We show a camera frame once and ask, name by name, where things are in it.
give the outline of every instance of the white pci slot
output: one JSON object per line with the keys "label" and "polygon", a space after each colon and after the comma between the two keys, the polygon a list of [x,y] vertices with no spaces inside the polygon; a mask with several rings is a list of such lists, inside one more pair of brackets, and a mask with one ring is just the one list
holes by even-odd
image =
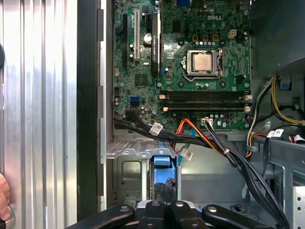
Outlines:
{"label": "white pci slot", "polygon": [[140,60],[140,11],[134,11],[134,60]]}

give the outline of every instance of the hand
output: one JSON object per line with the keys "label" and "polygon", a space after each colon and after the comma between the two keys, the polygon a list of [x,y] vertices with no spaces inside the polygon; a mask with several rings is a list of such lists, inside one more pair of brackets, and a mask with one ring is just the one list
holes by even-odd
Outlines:
{"label": "hand", "polygon": [[10,218],[10,187],[6,179],[0,174],[0,218],[7,221]]}

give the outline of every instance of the dell logo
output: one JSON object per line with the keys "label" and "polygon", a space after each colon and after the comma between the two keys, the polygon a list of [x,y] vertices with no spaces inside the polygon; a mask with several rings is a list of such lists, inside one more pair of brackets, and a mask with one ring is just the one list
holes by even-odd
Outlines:
{"label": "dell logo", "polygon": [[208,15],[208,20],[218,20],[218,21],[220,21],[220,20],[222,20],[222,17],[221,17],[221,15],[218,15],[218,16]]}

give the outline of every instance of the blue sata port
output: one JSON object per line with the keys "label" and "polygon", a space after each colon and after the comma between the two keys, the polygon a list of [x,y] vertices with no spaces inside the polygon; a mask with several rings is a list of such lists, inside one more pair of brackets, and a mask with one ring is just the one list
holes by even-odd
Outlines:
{"label": "blue sata port", "polygon": [[131,105],[139,105],[140,104],[140,97],[139,96],[130,96],[129,102]]}

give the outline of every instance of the green circuit board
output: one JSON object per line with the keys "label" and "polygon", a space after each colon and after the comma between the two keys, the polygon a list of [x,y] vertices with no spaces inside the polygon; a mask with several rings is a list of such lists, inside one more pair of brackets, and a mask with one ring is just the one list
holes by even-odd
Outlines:
{"label": "green circuit board", "polygon": [[[245,112],[235,111],[179,111],[164,112],[160,91],[223,91],[244,92],[250,87],[250,17],[248,5],[232,5],[228,1],[192,0],[188,6],[178,6],[179,0],[163,0],[161,12],[162,46],[160,74],[152,76],[152,48],[144,39],[147,30],[146,15],[156,11],[153,0],[121,0],[115,10],[114,54],[114,115],[125,117],[125,111],[138,109],[140,117],[148,124],[162,123],[167,129],[176,129],[182,117],[198,121],[213,117],[216,130],[244,130]],[[140,11],[140,58],[134,55],[130,44],[135,44],[134,11]],[[127,18],[127,41],[123,39],[123,18]],[[234,39],[228,37],[236,30]],[[124,65],[124,45],[128,43],[127,64]],[[182,67],[188,50],[222,50],[223,75],[219,79],[187,79]],[[138,96],[138,107],[131,106],[130,97]]]}

